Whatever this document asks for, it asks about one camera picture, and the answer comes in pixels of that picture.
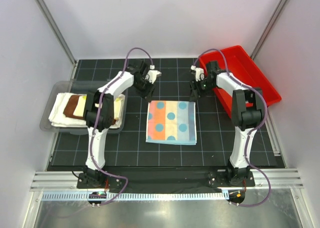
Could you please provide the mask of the large white towel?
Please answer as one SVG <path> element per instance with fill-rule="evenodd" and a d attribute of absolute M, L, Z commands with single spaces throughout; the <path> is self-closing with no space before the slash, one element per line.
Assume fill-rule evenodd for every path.
<path fill-rule="evenodd" d="M 83 126 L 67 126 L 66 124 L 63 124 L 63 122 L 70 122 L 70 118 L 63 117 L 63 109 L 65 108 L 67 104 L 67 98 L 70 98 L 71 95 L 83 95 L 83 94 L 75 94 L 70 92 L 60 92 L 57 94 L 53 108 L 51 109 L 51 112 L 48 116 L 48 120 L 51 122 L 51 125 L 53 127 L 60 127 L 60 128 L 85 128 L 86 123 Z M 122 102 L 121 107 L 121 113 L 120 113 L 120 119 L 117 121 L 117 123 L 114 126 L 110 126 L 111 129 L 118 129 L 122 125 L 122 116 L 124 113 L 124 106 L 125 106 L 125 98 Z"/>

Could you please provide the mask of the patterned white cloth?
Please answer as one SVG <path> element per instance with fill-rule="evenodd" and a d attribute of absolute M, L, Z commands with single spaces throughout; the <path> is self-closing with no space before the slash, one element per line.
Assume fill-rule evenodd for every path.
<path fill-rule="evenodd" d="M 163 145 L 196 145 L 196 103 L 151 101 L 147 109 L 145 141 Z"/>

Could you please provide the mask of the yellow crocodile print towel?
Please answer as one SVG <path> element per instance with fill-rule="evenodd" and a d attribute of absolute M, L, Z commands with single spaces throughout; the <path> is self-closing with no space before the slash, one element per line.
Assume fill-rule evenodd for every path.
<path fill-rule="evenodd" d="M 74 109 L 73 116 L 75 117 L 83 117 L 84 110 L 85 110 L 85 104 L 86 104 L 86 95 L 80 95 L 78 98 L 78 103 Z M 125 96 L 123 94 L 119 95 L 116 100 L 114 101 L 114 119 L 118 120 L 120 118 L 121 109 L 122 109 L 122 103 L 125 99 Z"/>

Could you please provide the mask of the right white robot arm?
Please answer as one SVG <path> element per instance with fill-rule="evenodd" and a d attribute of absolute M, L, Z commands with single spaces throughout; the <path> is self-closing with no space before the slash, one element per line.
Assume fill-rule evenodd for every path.
<path fill-rule="evenodd" d="M 231 72 L 220 69 L 216 61 L 203 68 L 192 65 L 190 72 L 190 100 L 196 101 L 209 91 L 219 88 L 232 97 L 231 122 L 235 127 L 233 150 L 228 159 L 225 180 L 230 186 L 239 186 L 250 176 L 250 152 L 257 130 L 264 124 L 266 102 L 260 88 L 241 82 Z"/>

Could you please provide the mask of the brown towel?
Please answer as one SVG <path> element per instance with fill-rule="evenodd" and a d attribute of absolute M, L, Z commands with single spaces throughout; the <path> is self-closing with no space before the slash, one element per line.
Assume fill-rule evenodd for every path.
<path fill-rule="evenodd" d="M 63 109 L 63 117 L 71 119 L 70 121 L 64 121 L 63 124 L 67 126 L 84 126 L 86 124 L 84 115 L 83 117 L 73 116 L 74 110 L 78 104 L 79 96 L 86 96 L 84 94 L 72 94 L 70 98 L 67 98 L 67 103 Z M 118 120 L 113 119 L 112 126 L 118 122 Z"/>

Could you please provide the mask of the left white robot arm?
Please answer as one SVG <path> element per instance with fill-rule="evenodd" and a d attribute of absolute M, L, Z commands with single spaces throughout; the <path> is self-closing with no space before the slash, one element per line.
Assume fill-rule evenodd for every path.
<path fill-rule="evenodd" d="M 162 73 L 153 64 L 140 60 L 126 67 L 96 91 L 87 93 L 83 117 L 88 131 L 88 153 L 83 172 L 78 175 L 77 187 L 101 188 L 111 174 L 103 171 L 106 164 L 107 133 L 114 122 L 114 103 L 125 90 L 134 87 L 140 97 L 152 100 L 156 80 Z"/>

